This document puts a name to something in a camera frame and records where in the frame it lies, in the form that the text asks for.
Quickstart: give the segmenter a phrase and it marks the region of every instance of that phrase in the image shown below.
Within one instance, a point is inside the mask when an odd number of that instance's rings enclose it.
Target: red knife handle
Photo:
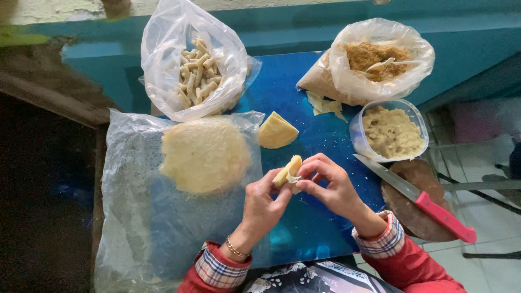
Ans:
[[[452,231],[459,239],[467,243],[476,243],[476,231],[474,231],[472,227],[465,227],[455,216],[439,205],[433,203],[430,200],[429,194],[425,191],[420,193],[420,196],[418,196],[415,203],[420,209],[437,220],[441,225]]]

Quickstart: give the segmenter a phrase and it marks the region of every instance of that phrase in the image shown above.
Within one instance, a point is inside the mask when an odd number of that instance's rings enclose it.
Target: woman's right hand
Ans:
[[[358,197],[347,172],[322,153],[302,162],[297,175],[304,178],[296,183],[298,188],[315,196],[340,216],[351,218],[365,205]],[[322,179],[329,182],[327,188],[318,185]]]
[[[298,176],[306,178],[296,186],[315,196],[332,212],[353,223],[358,235],[364,239],[372,239],[387,229],[387,222],[373,212],[358,196],[346,171],[330,158],[318,153],[302,162]],[[318,183],[325,179],[327,188]]]

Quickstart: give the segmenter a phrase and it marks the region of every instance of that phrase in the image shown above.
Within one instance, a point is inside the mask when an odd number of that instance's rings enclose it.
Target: plastic bag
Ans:
[[[367,41],[374,45],[408,49],[411,60],[407,71],[390,80],[373,82],[349,68],[345,45]],[[329,52],[329,68],[336,90],[368,100],[398,99],[409,95],[431,73],[434,49],[411,27],[383,18],[373,18],[346,26],[335,38]]]
[[[322,54],[296,85],[297,89],[302,88],[349,106],[365,105],[370,102],[343,94],[334,88],[333,77],[331,70],[329,70],[329,49]]]
[[[191,41],[196,36],[206,43],[225,80],[201,104],[184,109],[178,99],[181,50],[194,47]],[[249,79],[255,79],[261,62],[250,60],[255,74]],[[235,31],[189,0],[160,1],[143,31],[141,67],[146,93],[174,121],[221,114],[233,108],[241,97],[248,63],[246,49]]]
[[[229,118],[244,135],[251,164],[236,186],[221,194],[196,197],[178,191],[158,170],[163,161],[163,131],[178,122],[110,111],[102,179],[105,221],[94,271],[96,292],[176,288],[204,241],[223,242],[240,223],[245,187],[263,175],[258,127],[264,114],[250,111],[222,117]]]

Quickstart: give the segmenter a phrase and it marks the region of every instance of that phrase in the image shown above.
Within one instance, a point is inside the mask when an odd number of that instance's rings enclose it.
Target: plaid sleeve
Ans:
[[[248,256],[244,263],[237,263],[227,259],[219,247],[220,244],[212,241],[203,244],[201,256],[195,262],[197,274],[213,287],[229,289],[241,285],[253,258]]]
[[[362,239],[356,228],[353,229],[352,235],[363,254],[374,259],[385,259],[402,250],[405,243],[405,233],[402,225],[391,211],[383,211],[378,215],[387,221],[387,229],[382,235],[369,240]]]

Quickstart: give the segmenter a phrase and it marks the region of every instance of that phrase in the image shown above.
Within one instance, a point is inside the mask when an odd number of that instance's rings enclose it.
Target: round dough sheet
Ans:
[[[239,183],[251,162],[240,130],[227,118],[184,122],[165,131],[159,171],[190,193],[220,193]]]

